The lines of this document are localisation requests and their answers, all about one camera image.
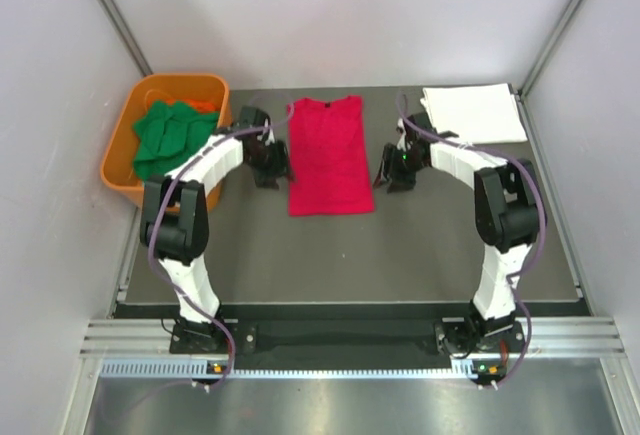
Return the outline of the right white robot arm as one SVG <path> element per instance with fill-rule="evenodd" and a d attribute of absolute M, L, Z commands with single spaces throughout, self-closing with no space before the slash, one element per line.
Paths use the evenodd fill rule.
<path fill-rule="evenodd" d="M 443 333 L 441 347 L 455 358 L 490 350 L 514 327 L 522 270 L 546 234 L 535 169 L 527 159 L 477 147 L 453 132 L 437 132 L 427 114 L 400 117 L 397 132 L 398 141 L 383 149 L 375 187 L 410 191 L 418 172 L 431 168 L 473 192 L 474 223 L 484 245 L 480 282 L 462 334 Z"/>

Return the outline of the red polo shirt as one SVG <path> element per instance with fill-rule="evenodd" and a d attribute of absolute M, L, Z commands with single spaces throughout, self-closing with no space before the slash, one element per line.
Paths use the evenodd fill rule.
<path fill-rule="evenodd" d="M 324 102 L 302 98 L 293 104 L 289 152 L 292 217 L 355 215 L 375 209 L 357 95 Z"/>

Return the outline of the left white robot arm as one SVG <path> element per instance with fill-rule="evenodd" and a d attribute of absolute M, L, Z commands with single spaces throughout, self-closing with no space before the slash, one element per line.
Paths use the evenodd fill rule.
<path fill-rule="evenodd" d="M 276 190 L 294 179 L 287 145 L 274 135 L 269 114 L 251 105 L 228 127 L 216 129 L 186 162 L 144 184 L 140 242 L 152 270 L 174 290 L 179 318 L 173 336 L 189 353 L 235 351 L 230 329 L 219 318 L 205 262 L 209 242 L 207 197 L 232 171 L 250 168 L 258 188 Z"/>

